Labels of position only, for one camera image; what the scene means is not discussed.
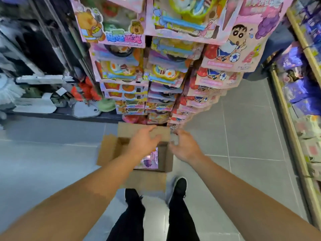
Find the shoe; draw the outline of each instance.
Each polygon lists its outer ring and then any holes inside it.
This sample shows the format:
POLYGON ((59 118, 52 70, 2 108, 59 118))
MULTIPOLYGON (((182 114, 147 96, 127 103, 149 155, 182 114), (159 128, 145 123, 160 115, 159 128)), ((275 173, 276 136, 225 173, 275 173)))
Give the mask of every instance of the shoe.
POLYGON ((178 177, 174 183, 174 190, 168 204, 170 204, 173 197, 175 198, 185 198, 187 190, 187 180, 184 177, 178 177))
POLYGON ((142 196, 139 196, 135 189, 125 189, 125 201, 129 205, 130 203, 141 201, 142 196))

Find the black pants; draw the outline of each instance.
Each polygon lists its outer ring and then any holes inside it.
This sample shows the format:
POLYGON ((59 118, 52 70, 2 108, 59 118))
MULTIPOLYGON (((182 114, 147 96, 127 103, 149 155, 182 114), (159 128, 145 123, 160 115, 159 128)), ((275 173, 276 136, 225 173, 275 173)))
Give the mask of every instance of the black pants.
MULTIPOLYGON (((143 241, 143 218, 145 207, 137 200, 128 205, 110 231, 107 241, 143 241)), ((170 203, 170 217, 167 241, 199 241, 195 225, 182 198, 173 197, 170 203)))

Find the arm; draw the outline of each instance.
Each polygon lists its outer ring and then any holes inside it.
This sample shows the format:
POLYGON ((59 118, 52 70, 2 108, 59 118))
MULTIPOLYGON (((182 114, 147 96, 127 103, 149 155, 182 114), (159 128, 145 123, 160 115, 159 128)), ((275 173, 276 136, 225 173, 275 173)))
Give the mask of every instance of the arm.
POLYGON ((31 209, 0 240, 82 240, 98 221, 140 160, 150 154, 161 136, 151 139, 156 126, 139 130, 127 152, 31 209))
POLYGON ((174 155, 198 173, 246 241, 321 240, 315 227, 205 156, 189 133, 177 134, 174 155))

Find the mop head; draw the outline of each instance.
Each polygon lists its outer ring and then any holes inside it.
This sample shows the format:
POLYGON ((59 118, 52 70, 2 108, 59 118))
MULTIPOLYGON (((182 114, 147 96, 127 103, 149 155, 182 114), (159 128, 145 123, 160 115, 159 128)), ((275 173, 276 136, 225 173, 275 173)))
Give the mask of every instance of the mop head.
POLYGON ((22 97, 24 93, 26 93, 24 89, 16 85, 11 78, 0 73, 0 105, 11 102, 14 103, 15 100, 22 97))

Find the open cardboard box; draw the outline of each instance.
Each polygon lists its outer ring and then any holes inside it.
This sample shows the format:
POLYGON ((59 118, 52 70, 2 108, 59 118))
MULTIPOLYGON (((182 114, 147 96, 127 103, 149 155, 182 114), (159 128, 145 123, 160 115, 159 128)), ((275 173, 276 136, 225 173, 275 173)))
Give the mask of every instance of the open cardboard box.
MULTIPOLYGON (((98 155, 97 165, 104 166, 121 155, 127 148, 129 140, 141 128, 142 124, 118 123, 118 135, 104 135, 98 155)), ((121 188, 134 188, 136 190, 166 191, 166 173, 173 169, 173 154, 168 144, 171 140, 171 131, 168 127, 157 126, 151 137, 162 135, 158 144, 158 169, 135 169, 121 188)))

